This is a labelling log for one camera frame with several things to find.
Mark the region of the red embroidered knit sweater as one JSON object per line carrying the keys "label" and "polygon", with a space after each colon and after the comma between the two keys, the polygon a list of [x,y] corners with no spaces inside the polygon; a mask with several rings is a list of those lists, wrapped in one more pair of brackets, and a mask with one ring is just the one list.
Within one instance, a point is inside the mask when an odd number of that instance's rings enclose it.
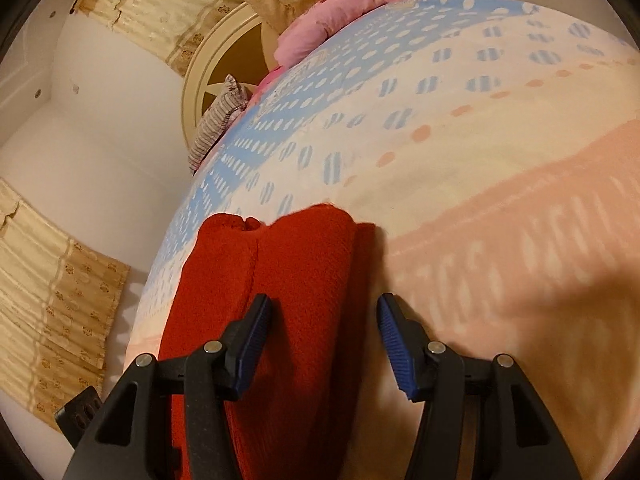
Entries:
{"label": "red embroidered knit sweater", "polygon": [[375,227],[331,205],[271,224],[215,214],[182,267],[160,342],[186,356],[242,318],[259,294],[276,306],[256,374],[227,406],[247,479],[335,479],[362,377]]}

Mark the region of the beige floral side curtain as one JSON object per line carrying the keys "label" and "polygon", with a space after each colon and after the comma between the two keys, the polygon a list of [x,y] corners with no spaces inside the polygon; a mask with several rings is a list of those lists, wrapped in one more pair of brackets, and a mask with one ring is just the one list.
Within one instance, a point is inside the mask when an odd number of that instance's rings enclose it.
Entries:
{"label": "beige floral side curtain", "polygon": [[1,185],[1,388],[48,426],[77,393],[102,388],[128,274]]}

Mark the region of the polka dot bed quilt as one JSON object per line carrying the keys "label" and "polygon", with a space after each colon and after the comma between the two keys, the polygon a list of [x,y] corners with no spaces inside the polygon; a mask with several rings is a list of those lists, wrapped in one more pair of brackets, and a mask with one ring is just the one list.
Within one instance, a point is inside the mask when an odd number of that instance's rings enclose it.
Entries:
{"label": "polka dot bed quilt", "polygon": [[462,353],[509,353],[582,476],[639,429],[639,53],[515,0],[405,0],[343,28],[224,135],[166,232],[127,352],[160,348],[218,212],[331,203],[382,229],[382,287]]}

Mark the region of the striped pillow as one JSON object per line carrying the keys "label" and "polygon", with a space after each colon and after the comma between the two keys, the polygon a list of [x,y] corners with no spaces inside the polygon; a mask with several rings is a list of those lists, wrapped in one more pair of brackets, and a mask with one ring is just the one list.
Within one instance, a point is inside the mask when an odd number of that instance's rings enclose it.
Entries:
{"label": "striped pillow", "polygon": [[206,155],[229,129],[232,118],[246,109],[249,100],[245,87],[232,75],[227,75],[221,92],[196,124],[188,153],[192,172],[200,168]]}

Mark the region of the cream wooden headboard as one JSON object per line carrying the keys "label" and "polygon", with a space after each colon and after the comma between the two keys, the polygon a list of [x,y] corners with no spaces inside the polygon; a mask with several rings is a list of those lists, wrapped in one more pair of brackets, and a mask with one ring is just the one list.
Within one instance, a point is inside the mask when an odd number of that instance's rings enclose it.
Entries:
{"label": "cream wooden headboard", "polygon": [[202,40],[184,75],[181,123],[186,145],[192,145],[204,112],[231,75],[250,93],[278,63],[273,57],[278,34],[246,3],[226,15]]}

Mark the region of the pink folded blanket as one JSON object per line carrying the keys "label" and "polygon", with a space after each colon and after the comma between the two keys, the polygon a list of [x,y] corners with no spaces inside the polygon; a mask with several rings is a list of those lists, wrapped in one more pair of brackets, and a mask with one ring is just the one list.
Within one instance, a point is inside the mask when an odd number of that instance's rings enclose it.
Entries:
{"label": "pink folded blanket", "polygon": [[274,59],[291,68],[364,14],[397,0],[319,0],[278,37]]}

